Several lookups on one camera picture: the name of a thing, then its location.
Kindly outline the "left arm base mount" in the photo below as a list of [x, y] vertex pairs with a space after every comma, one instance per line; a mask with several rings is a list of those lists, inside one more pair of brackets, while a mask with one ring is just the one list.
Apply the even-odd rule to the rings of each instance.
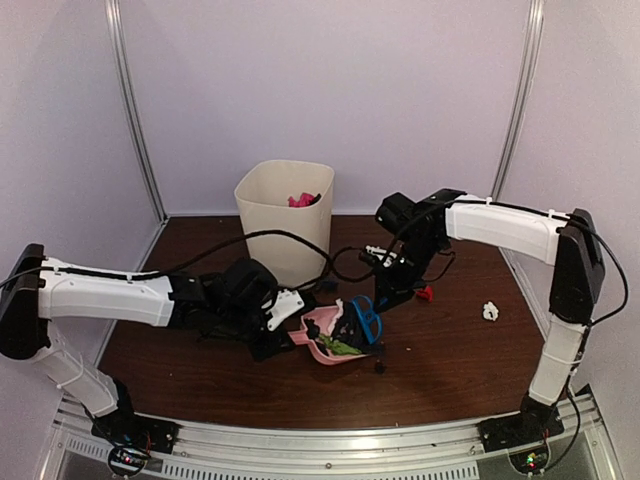
[[144, 452], [171, 454], [179, 432], [178, 424], [137, 414], [127, 387], [117, 379], [114, 383], [117, 408], [105, 416], [91, 416], [91, 433], [104, 438], [112, 445], [134, 447]]

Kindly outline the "blue hand brush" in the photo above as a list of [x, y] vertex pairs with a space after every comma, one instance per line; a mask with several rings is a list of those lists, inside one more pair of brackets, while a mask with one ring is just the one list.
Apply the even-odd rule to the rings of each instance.
[[370, 345], [376, 344], [383, 333], [383, 322], [374, 309], [373, 301], [365, 295], [357, 295], [350, 301], [353, 305], [364, 336]]

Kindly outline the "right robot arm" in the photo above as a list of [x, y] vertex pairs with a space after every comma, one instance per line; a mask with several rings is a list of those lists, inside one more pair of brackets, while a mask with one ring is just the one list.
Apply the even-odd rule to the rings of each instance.
[[535, 440], [550, 426], [594, 325], [606, 266], [592, 215], [584, 209], [540, 211], [441, 189], [420, 201], [396, 192], [383, 199], [375, 220], [392, 236], [372, 264], [376, 311], [411, 299], [434, 257], [454, 241], [499, 249], [528, 305], [536, 312], [548, 308], [541, 322], [541, 357], [512, 423], [519, 440]]

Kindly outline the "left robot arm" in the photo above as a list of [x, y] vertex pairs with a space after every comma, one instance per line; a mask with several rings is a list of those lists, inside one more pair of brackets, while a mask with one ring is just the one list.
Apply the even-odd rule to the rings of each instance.
[[279, 286], [261, 263], [240, 259], [222, 273], [135, 273], [94, 270], [44, 254], [28, 245], [1, 284], [1, 353], [41, 366], [58, 389], [89, 413], [105, 417], [106, 429], [123, 444], [144, 433], [127, 408], [126, 390], [86, 364], [54, 326], [57, 318], [107, 319], [156, 328], [196, 330], [238, 339], [254, 350], [281, 339], [281, 325], [301, 311], [296, 290]]

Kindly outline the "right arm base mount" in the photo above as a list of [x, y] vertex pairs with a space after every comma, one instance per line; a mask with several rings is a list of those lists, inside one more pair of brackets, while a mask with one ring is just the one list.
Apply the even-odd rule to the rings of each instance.
[[528, 396], [523, 398], [518, 412], [483, 420], [477, 429], [485, 452], [542, 442], [564, 432], [557, 406], [542, 404]]

